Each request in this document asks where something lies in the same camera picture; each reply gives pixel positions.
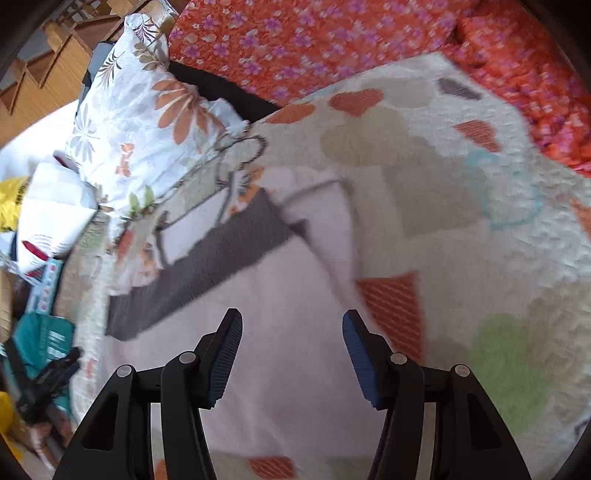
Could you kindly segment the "wooden staircase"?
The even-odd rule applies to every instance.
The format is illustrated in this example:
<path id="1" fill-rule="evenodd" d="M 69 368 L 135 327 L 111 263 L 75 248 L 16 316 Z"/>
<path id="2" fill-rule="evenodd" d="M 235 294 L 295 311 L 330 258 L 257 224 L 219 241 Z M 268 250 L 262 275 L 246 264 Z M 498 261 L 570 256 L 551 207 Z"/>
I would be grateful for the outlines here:
<path id="1" fill-rule="evenodd" d="M 122 33 L 123 17 L 145 13 L 168 33 L 185 6 L 176 1 L 101 1 L 95 16 L 78 22 L 46 20 L 48 47 L 30 60 L 14 59 L 13 81 L 1 89 L 1 144 L 78 98 L 93 50 Z"/>

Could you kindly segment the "white paper shopping bag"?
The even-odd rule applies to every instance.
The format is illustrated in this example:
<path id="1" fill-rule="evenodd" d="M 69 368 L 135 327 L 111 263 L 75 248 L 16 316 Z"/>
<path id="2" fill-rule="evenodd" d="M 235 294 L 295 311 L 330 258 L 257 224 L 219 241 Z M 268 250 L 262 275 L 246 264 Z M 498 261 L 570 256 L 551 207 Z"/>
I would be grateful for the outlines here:
<path id="1" fill-rule="evenodd" d="M 97 211 L 94 188 L 57 160 L 37 165 L 23 197 L 16 259 L 23 273 L 69 254 Z"/>

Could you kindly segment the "yellow plastic bag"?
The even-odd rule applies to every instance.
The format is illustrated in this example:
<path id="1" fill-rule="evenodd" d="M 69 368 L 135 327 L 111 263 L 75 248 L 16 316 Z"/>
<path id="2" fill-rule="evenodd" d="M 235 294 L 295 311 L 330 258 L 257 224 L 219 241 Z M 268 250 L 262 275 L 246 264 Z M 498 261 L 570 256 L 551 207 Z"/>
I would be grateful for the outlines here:
<path id="1" fill-rule="evenodd" d="M 30 178 L 11 178 L 0 182 L 0 230 L 16 231 L 24 195 Z"/>

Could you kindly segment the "green flat cardboard package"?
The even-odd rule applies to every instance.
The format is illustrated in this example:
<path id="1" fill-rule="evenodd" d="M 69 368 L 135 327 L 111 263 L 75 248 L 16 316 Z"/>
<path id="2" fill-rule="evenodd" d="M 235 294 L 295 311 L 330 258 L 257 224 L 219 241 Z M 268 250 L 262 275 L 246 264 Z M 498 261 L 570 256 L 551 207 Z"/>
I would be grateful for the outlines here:
<path id="1" fill-rule="evenodd" d="M 12 343 L 14 347 L 12 350 L 16 350 L 16 353 L 18 353 L 26 378 L 32 382 L 50 361 L 61 359 L 71 351 L 74 347 L 74 332 L 75 325 L 65 318 L 30 312 L 24 314 L 17 321 L 9 338 L 11 342 L 7 343 Z M 5 355 L 3 357 L 2 373 L 7 385 L 7 391 L 15 405 L 17 405 L 23 389 L 20 388 L 17 375 L 14 373 L 16 367 L 13 367 L 13 362 L 11 362 L 5 347 L 6 344 L 3 345 Z M 66 415 L 66 418 L 71 413 L 69 393 L 69 380 L 67 380 L 65 386 L 53 399 L 53 405 L 60 409 Z M 25 419 L 25 422 L 30 425 L 40 423 L 42 419 L 47 418 L 45 412 L 41 413 L 33 410 L 31 420 L 31 415 L 28 415 L 29 418 L 23 416 L 24 410 L 17 407 L 17 411 Z"/>

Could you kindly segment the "floral white pillow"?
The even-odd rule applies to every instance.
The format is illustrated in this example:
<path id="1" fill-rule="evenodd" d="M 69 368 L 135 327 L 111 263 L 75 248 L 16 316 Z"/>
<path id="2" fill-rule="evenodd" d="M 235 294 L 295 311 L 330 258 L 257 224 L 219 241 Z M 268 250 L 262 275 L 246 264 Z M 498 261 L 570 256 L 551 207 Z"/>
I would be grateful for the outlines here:
<path id="1" fill-rule="evenodd" d="M 204 99 L 168 66 L 158 26 L 128 15 L 79 103 L 65 153 L 113 218 L 137 215 L 246 130 L 231 104 Z"/>

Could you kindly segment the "red floral blanket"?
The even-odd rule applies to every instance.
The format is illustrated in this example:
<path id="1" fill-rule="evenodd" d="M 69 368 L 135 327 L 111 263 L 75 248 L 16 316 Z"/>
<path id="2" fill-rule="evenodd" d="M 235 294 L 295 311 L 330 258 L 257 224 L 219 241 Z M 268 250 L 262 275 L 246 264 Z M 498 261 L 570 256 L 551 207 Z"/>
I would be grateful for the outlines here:
<path id="1" fill-rule="evenodd" d="M 377 66 L 444 53 L 516 107 L 535 145 L 590 172 L 590 94 L 550 32 L 515 1 L 191 1 L 170 58 L 276 105 Z"/>

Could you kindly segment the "quilted heart pattern bedspread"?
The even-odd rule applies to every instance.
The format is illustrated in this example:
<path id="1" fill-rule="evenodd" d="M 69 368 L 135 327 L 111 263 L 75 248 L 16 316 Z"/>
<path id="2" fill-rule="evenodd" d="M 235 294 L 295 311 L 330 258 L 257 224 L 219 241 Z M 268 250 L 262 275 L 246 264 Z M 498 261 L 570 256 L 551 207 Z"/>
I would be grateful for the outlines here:
<path id="1" fill-rule="evenodd" d="M 131 222 L 88 225 L 56 303 L 76 326 L 76 420 L 114 369 L 160 366 L 228 308 L 243 334 L 204 413 L 222 479 L 363 479 L 384 416 L 342 339 L 355 308 L 421 365 L 479 379 L 530 475 L 590 419 L 590 181 L 439 54 L 257 122 Z"/>

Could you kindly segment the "light blue long toy box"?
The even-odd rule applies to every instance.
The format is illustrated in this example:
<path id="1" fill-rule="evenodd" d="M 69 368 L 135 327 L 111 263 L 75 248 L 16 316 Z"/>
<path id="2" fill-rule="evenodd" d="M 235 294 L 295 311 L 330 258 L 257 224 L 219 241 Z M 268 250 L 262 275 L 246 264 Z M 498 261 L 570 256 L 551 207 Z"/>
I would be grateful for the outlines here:
<path id="1" fill-rule="evenodd" d="M 50 315 L 58 290 L 63 262 L 50 259 L 42 267 L 26 274 L 31 285 L 25 312 Z"/>

